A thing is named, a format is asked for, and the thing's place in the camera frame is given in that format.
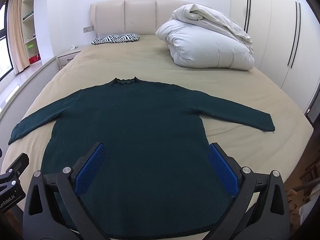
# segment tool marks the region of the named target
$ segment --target headboard panel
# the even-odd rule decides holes
[[[107,34],[155,34],[180,0],[107,0],[91,4],[90,19],[98,36]]]

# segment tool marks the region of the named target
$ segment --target light switch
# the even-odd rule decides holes
[[[93,26],[83,28],[83,33],[88,33],[93,31]]]

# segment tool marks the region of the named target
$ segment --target mattress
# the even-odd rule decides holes
[[[137,42],[88,46],[46,85],[25,117],[79,89],[102,85],[114,78],[134,77],[200,90],[269,113],[274,132],[201,117],[209,143],[219,143],[240,166],[248,166],[254,172],[269,174],[278,170],[285,181],[313,132],[299,107],[256,68],[250,71],[183,68],[173,63],[167,45],[154,35],[142,35]],[[2,173],[22,152],[29,156],[30,164],[20,176],[25,192],[32,174],[41,168],[54,124],[44,125],[12,143],[4,157]],[[19,206],[23,209],[24,204],[21,201]],[[198,239],[203,235],[190,237]]]

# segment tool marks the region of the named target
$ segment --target wooden floor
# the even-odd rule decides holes
[[[315,161],[320,155],[320,118],[318,117],[313,124],[314,131],[307,144],[305,151],[303,152],[297,166],[291,173],[290,177],[284,183],[285,190],[292,189],[294,187],[302,185],[299,177],[305,173],[305,168]],[[303,203],[303,190],[298,192],[298,195],[293,197],[293,201],[297,204],[298,208],[301,207]]]

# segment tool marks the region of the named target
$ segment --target window frame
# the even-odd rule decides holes
[[[9,69],[3,76],[0,77],[0,82],[1,80],[3,80],[6,75],[8,75],[12,70],[13,70],[13,66],[12,66],[12,60],[10,57],[10,52],[9,52],[9,46],[8,46],[8,39],[7,39],[7,12],[8,12],[8,1],[7,0],[4,4],[4,28],[2,30],[0,30],[0,41],[3,39],[6,39],[7,41],[7,50],[8,50],[8,55],[9,55],[9,59],[10,59],[10,63],[11,63],[11,69]]]

